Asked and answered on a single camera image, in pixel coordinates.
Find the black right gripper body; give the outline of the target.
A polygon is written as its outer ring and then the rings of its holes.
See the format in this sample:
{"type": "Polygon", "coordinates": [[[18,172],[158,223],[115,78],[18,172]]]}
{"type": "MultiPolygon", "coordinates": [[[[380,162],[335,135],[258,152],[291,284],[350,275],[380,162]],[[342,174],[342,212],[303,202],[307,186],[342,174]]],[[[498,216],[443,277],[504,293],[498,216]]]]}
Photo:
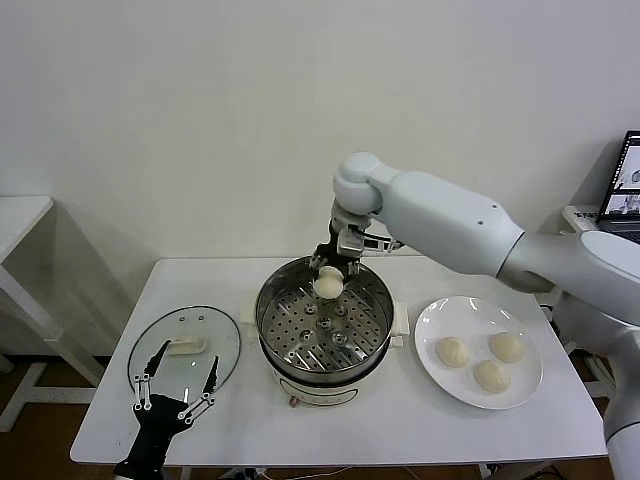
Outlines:
{"type": "Polygon", "coordinates": [[[330,222],[328,226],[329,241],[327,263],[323,267],[337,269],[342,275],[342,267],[347,262],[361,260],[361,232],[355,225],[330,222]]]}

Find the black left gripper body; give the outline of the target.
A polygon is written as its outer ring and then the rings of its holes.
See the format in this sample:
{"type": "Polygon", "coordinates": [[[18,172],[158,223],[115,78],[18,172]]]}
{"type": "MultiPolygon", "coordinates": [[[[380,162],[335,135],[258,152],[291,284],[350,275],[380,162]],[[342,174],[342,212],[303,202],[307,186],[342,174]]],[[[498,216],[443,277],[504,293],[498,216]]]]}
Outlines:
{"type": "Polygon", "coordinates": [[[188,404],[161,394],[151,395],[151,409],[135,411],[139,430],[114,473],[161,473],[173,437],[189,428],[178,415],[188,404]]]}

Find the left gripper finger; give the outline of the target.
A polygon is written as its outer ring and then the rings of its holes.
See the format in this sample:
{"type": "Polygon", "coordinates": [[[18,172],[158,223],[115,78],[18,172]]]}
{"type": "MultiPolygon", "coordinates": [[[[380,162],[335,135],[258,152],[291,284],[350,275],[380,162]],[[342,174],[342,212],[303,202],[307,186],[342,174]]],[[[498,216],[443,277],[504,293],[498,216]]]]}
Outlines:
{"type": "Polygon", "coordinates": [[[166,350],[171,344],[171,340],[165,340],[157,352],[150,357],[142,374],[137,374],[133,378],[133,390],[135,401],[133,404],[134,411],[150,411],[151,402],[151,380],[154,378],[160,363],[165,355],[166,350]]]}
{"type": "Polygon", "coordinates": [[[213,393],[217,386],[218,367],[219,357],[215,355],[211,370],[206,379],[206,382],[204,383],[204,387],[199,399],[190,404],[186,409],[181,411],[177,416],[178,419],[198,419],[202,414],[204,414],[210,407],[215,404],[213,393]]]}

